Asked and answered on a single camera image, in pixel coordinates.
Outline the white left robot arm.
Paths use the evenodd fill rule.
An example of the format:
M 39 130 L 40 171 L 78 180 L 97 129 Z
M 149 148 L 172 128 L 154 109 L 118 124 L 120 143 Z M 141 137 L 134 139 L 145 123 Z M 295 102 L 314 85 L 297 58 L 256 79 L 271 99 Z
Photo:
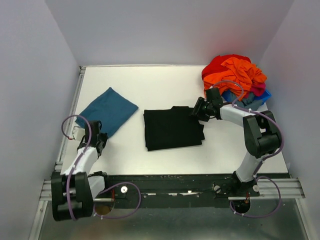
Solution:
M 94 163 L 102 155 L 108 134 L 102 133 L 101 121 L 90 121 L 77 148 L 76 158 L 62 173 L 51 175 L 51 204 L 55 221 L 90 217 L 94 199 L 107 197 L 111 185 L 102 171 L 90 174 Z

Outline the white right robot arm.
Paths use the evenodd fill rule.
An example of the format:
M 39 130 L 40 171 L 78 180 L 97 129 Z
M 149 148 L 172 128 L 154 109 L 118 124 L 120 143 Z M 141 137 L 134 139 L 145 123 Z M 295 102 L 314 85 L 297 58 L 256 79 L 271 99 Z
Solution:
M 230 191 L 236 196 L 241 196 L 247 192 L 247 183 L 255 179 L 265 160 L 282 151 L 282 132 L 271 111 L 258 112 L 235 103 L 224 103 L 216 87 L 205 92 L 206 98 L 197 99 L 191 116 L 203 122 L 215 118 L 243 127 L 246 154 L 235 171 L 237 179 L 230 183 Z

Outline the teal t-shirt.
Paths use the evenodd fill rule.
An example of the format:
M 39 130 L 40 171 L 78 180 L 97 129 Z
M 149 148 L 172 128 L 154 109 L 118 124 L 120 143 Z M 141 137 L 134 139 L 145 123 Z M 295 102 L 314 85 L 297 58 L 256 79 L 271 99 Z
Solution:
M 93 100 L 76 118 L 75 123 L 84 128 L 87 124 L 84 119 L 101 121 L 100 132 L 111 138 L 119 128 L 139 109 L 111 87 Z

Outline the black floral print t-shirt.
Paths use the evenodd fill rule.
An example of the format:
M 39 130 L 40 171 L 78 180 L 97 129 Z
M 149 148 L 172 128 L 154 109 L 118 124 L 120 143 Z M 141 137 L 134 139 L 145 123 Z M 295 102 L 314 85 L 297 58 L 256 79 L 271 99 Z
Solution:
M 205 140 L 204 125 L 191 116 L 193 108 L 145 110 L 144 137 L 147 150 L 158 151 L 200 146 Z

